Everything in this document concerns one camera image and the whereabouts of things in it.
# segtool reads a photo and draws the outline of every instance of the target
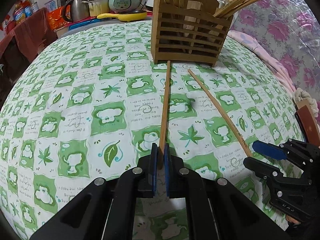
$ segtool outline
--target green and white tablecloth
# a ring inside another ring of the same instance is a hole
[[[153,64],[150,39],[151,21],[73,34],[47,47],[14,86],[0,113],[0,206],[22,239],[92,180],[119,177],[159,143],[166,63]],[[257,139],[302,139],[290,95],[253,53],[227,37],[214,69],[173,63],[167,140],[187,167],[205,178],[227,178],[286,228],[189,68],[251,149]],[[292,164],[274,164],[299,175]],[[168,200],[163,173],[157,185],[156,198],[137,201],[133,239],[188,239],[184,200]]]

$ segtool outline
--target yellow frying pan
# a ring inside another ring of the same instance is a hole
[[[139,21],[147,17],[147,11],[136,10],[136,11],[123,12],[123,13],[119,12],[118,14],[103,13],[103,14],[99,14],[97,16],[97,19],[103,19],[107,17],[118,18],[119,21],[122,21],[122,22]]]

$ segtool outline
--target stainless steel kettle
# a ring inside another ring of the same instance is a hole
[[[87,0],[70,0],[62,9],[62,17],[67,22],[77,22],[90,16],[89,5],[82,3]],[[66,16],[67,6],[70,5],[70,19]]]

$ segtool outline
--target pink blanket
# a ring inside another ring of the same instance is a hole
[[[255,38],[237,31],[229,31],[228,36],[256,54],[258,58],[260,58],[261,61],[272,71],[279,82],[284,85],[288,93],[292,94],[296,91],[286,68],[279,61],[271,57],[265,49],[260,46]]]

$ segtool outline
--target red box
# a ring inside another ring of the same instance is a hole
[[[65,25],[68,24],[67,21],[65,21],[61,15],[63,6],[59,7],[58,9],[55,9],[54,11],[48,13],[48,21],[51,30],[59,29]],[[66,10],[67,17],[70,18],[70,6],[68,5]]]

